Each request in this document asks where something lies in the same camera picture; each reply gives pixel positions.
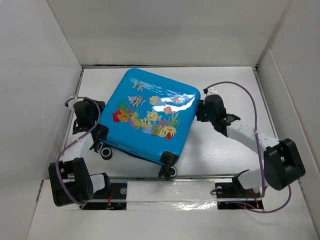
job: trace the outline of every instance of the children's suitcase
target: children's suitcase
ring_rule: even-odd
[[[111,148],[161,165],[158,177],[177,175],[177,163],[196,115],[200,92],[140,69],[126,72],[101,113],[106,137],[94,151],[109,160]]]

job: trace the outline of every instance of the white wall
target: white wall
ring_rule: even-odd
[[[259,75],[280,137],[298,143],[306,176],[300,185],[320,233],[320,2],[293,1],[264,56]]]
[[[47,0],[81,64],[254,66],[288,0]]]
[[[81,66],[45,0],[0,0],[0,239],[27,237]]]

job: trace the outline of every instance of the orange fish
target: orange fish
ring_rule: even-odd
[[[168,114],[174,114],[175,111],[172,111],[171,107],[170,106],[167,106],[163,109],[165,115],[168,115]]]

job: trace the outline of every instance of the red coral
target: red coral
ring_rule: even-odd
[[[166,139],[166,140],[170,140],[170,139],[172,139],[172,137],[173,137],[173,134],[171,134],[170,132],[168,132],[168,134],[166,135],[165,139]]]
[[[120,114],[121,114],[120,110],[117,110],[114,113],[112,113],[113,121],[115,121],[116,123],[119,123],[120,119],[118,118],[118,115],[120,115]]]

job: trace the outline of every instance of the white table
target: white table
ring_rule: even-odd
[[[258,109],[259,131],[273,135],[258,84],[250,67],[202,67],[202,68],[148,68],[147,71],[193,85],[200,90],[211,83],[235,81],[253,95]],[[107,101],[126,69],[86,69],[79,96]],[[233,85],[217,87],[229,113],[236,114],[248,124],[254,124],[250,99],[242,89]],[[107,172],[111,177],[155,177],[159,167],[153,163],[132,158],[114,151],[113,158],[104,161],[91,152],[86,162],[91,174]],[[240,143],[214,131],[209,123],[194,122],[176,165],[178,177],[216,176],[238,173],[258,166],[257,155]],[[298,182],[291,185],[292,199],[281,211],[272,214],[256,214],[245,210],[177,210],[173,204],[186,201],[182,192],[172,194],[172,183],[129,182],[127,200],[131,205],[123,211],[84,211],[76,205],[54,206],[50,182],[44,181],[34,213],[28,240],[56,239],[291,239],[313,240],[317,234]],[[210,195],[214,184],[199,183],[197,187],[183,188],[188,202],[216,199]],[[150,204],[159,196],[166,207]],[[288,190],[267,189],[263,204],[266,210],[282,205]]]

